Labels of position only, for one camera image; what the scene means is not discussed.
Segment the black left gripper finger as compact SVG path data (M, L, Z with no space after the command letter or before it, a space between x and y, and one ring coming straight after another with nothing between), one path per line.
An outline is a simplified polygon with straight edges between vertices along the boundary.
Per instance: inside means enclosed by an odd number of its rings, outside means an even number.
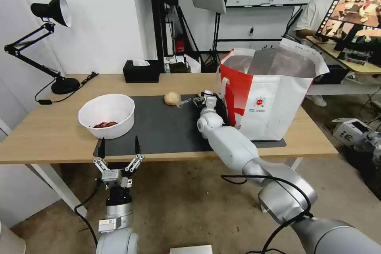
M101 173L109 169L105 161L105 150L105 138L103 137L98 147L98 158L93 160L93 164Z
M131 160L131 162L127 165L127 167L124 168L123 176L124 177L131 177L142 161L144 160L144 155L141 152L141 145L138 139L138 136L135 136L135 157Z

